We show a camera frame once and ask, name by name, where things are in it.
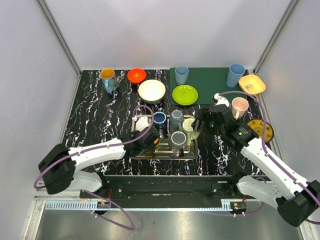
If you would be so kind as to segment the light green mug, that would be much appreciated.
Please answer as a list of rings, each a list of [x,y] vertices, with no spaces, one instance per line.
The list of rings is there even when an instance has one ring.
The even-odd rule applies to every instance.
[[[187,137],[187,145],[190,146],[192,143],[192,140],[196,140],[200,133],[194,131],[193,127],[192,127],[192,123],[195,121],[194,118],[187,118],[183,121],[182,123],[182,130],[185,133],[186,137]]]

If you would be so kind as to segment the blue-grey mug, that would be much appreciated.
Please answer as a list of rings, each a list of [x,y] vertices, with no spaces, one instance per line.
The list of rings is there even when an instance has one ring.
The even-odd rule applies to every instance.
[[[182,131],[182,124],[184,122],[184,115],[180,110],[174,110],[169,117],[169,129],[171,132]]]

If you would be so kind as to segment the dark grey mug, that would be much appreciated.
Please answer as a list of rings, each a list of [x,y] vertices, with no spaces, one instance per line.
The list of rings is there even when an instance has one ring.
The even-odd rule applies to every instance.
[[[187,136],[182,131],[175,131],[170,137],[171,150],[180,158],[185,156],[184,149],[187,146]]]

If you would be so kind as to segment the pink mug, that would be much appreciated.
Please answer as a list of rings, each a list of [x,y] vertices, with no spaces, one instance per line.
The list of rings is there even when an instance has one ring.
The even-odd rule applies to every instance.
[[[235,97],[231,102],[231,112],[236,120],[242,118],[248,108],[249,102],[243,97]]]

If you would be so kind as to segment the navy blue mug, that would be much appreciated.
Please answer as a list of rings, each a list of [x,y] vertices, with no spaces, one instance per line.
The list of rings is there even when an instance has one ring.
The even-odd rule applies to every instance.
[[[165,132],[168,128],[168,118],[164,112],[157,111],[153,114],[153,126],[158,131]]]

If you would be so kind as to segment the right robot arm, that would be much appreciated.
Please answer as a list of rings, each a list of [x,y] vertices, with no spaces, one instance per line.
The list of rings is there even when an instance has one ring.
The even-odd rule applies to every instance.
[[[196,132],[221,136],[228,147],[248,158],[273,182],[273,185],[268,185],[240,174],[227,185],[230,197],[252,196],[277,209],[293,227],[300,226],[319,208],[319,181],[308,181],[287,166],[250,126],[239,124],[226,105],[201,108],[192,127]]]

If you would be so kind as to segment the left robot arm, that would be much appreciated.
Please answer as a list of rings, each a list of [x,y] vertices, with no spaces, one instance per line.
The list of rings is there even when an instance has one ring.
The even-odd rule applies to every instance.
[[[85,147],[66,147],[57,144],[38,164],[40,177],[49,195],[67,189],[88,190],[95,197],[103,198],[108,186],[97,173],[83,169],[106,161],[136,157],[146,150],[155,150],[160,134],[155,128],[150,131],[132,131],[111,140]]]

